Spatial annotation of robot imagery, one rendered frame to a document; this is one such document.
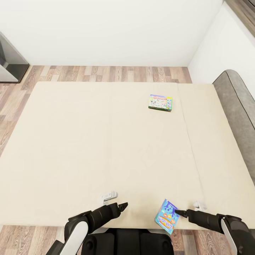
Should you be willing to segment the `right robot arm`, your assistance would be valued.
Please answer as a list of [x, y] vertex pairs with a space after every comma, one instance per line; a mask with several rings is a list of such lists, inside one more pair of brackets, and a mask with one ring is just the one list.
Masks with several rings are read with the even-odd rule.
[[225, 234], [234, 255], [255, 255], [255, 238], [247, 225], [237, 216], [206, 213], [207, 205], [202, 201], [195, 201], [195, 210], [175, 210], [188, 221], [206, 229]]

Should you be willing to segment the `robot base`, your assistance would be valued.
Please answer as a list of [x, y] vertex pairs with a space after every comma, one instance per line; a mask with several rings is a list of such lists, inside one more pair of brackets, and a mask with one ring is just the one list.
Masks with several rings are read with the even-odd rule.
[[174, 255], [165, 229], [99, 227], [86, 236], [81, 255]]

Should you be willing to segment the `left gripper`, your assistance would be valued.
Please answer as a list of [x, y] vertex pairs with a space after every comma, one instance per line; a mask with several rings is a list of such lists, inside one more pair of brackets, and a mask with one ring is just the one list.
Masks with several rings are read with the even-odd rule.
[[101, 226], [103, 226], [112, 219], [118, 218], [121, 215], [121, 212], [123, 212], [127, 206], [128, 202], [119, 205], [117, 203], [113, 203], [98, 208], [97, 211], [100, 212], [102, 217]]

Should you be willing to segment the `board game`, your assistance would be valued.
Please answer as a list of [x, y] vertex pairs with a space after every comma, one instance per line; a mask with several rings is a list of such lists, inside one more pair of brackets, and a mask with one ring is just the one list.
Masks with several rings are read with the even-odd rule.
[[170, 234], [172, 234], [180, 216], [175, 212], [175, 210], [179, 209], [165, 199], [160, 210], [158, 211], [157, 216], [155, 217], [155, 221]]
[[172, 97], [150, 95], [149, 108], [172, 111]]

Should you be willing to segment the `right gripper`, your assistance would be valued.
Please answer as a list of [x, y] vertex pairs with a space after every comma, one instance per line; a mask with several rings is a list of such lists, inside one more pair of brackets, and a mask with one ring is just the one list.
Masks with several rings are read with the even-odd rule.
[[195, 211], [192, 209], [187, 209], [186, 211], [175, 210], [175, 212], [185, 218], [188, 218], [188, 221], [193, 224], [197, 224], [201, 227], [212, 230], [209, 226], [209, 221], [208, 221], [208, 217], [210, 213], [206, 213], [203, 211]]

